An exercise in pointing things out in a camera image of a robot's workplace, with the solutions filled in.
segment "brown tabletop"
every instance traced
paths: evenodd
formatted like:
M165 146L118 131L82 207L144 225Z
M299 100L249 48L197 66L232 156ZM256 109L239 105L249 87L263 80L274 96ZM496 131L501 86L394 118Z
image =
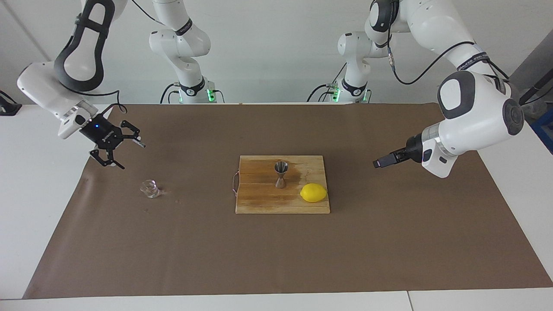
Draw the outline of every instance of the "brown tabletop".
M89 160L24 298L551 287L476 152L447 179L372 161L435 104L131 106L146 149ZM331 213L236 215L240 155L322 155ZM146 198L140 183L165 192Z

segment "metal jigger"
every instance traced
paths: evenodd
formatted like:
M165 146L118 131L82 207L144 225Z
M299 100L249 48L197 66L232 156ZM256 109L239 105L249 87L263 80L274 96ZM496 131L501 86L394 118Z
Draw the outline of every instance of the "metal jigger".
M284 180L284 174L288 172L288 163L280 161L275 164L275 171L278 174L275 187L282 189L286 188L286 180Z

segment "table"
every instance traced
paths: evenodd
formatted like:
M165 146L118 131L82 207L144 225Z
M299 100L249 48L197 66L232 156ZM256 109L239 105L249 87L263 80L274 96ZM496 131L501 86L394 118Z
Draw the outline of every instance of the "table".
M68 141L62 141L55 136L58 129L58 122L55 118L37 106L24 106L18 116L14 118L3 118L0 120L1 132L9 133L17 131L17 137L8 137L6 134L0 138L0 159L2 166L0 175L7 177L11 182L5 188L9 193L7 199L3 200L0 211L3 217L0 219L0 247L4 252L0 261L0 278L10 280L0 284L1 298L20 298L30 280L36 264L44 251L49 237L54 231L55 225L72 194L80 172L88 157L87 151L93 146L90 141L81 135L75 135ZM549 245L553 237L553 209L550 208L553 201L553 194L549 191L547 181L550 172L553 171L553 159L547 149L541 144L532 130L525 126L522 133L514 139L502 144L492 146L480 151L480 155L494 178L498 188L511 207L515 217L520 223L536 254L542 261L549 275L553 274L553 248ZM25 169L21 169L18 163L25 163ZM393 305L402 302L406 310L439 309L451 303L457 303L462 308L471 302L478 302L480 306L494 305L496 301L507 298L515 299L521 303L532 301L535 308L546 309L553 305L553 289L517 289L503 291L453 291L453 292L396 292L392 299L380 297L389 293L371 293L370 295L352 296L352 299L344 299L342 306L348 309L367 306L371 302L382 302L385 305ZM334 297L338 299L343 294L324 294L322 297ZM280 297L277 301L281 303L282 309L285 306L291 307L298 304L298 300ZM290 295L300 299L301 303L309 304L308 301L314 296L311 295ZM73 308L79 304L90 305L95 301L98 305L113 305L130 302L139 299L144 301L162 301L177 299L170 297L144 298L144 297L120 297L120 298L87 298L92 300L79 299L56 299L56 303L70 305ZM181 297L181 301L193 301L194 297ZM268 299L274 301L273 295L267 297L257 296L251 298ZM240 300L236 306L246 306L250 299ZM201 299L204 309L217 309L216 301L221 305L227 305L221 297L204 297ZM51 304L51 301L13 301L0 302L3 309L32 309L44 307L44 304ZM515 310L514 304L507 307Z

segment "cutting board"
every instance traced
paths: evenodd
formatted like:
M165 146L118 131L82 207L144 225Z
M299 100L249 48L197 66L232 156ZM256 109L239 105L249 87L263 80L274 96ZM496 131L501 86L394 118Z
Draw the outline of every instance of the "cutting board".
M278 176L274 165L279 161L288 163L284 189L275 187ZM236 214L329 214L328 195L317 203L301 198L301 188L308 183L327 189L321 155L240 156Z

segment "yellow lemon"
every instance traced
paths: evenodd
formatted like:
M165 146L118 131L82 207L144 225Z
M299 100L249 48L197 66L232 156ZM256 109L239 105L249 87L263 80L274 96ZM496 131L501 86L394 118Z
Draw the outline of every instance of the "yellow lemon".
M306 184L300 191L301 197L310 203L316 203L326 198L326 189L320 184Z

